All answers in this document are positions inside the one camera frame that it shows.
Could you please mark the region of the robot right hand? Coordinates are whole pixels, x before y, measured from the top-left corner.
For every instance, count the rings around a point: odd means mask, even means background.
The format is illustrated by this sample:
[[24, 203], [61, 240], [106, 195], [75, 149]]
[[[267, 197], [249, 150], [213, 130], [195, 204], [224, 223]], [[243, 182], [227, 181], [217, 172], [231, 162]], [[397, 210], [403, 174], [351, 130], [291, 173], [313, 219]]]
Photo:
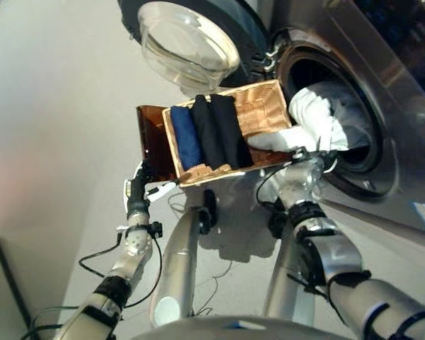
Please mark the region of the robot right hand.
[[331, 151], [313, 151], [309, 152], [305, 147], [301, 147], [295, 150], [292, 156], [293, 163], [306, 162], [309, 160], [320, 160], [322, 164], [323, 173], [327, 174], [332, 172], [338, 162], [338, 152], [336, 150]]

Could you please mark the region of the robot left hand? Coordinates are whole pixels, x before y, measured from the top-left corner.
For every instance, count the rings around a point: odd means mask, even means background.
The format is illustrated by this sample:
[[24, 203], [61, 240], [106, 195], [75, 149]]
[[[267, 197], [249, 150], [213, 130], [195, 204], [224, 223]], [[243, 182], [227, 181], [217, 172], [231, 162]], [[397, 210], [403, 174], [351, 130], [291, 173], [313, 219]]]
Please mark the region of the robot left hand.
[[153, 182], [153, 173], [148, 161], [141, 161], [132, 179], [124, 181], [123, 204], [127, 217], [136, 213], [148, 213], [150, 203], [164, 197], [179, 184], [177, 179], [163, 182], [162, 185], [147, 190], [145, 186]]

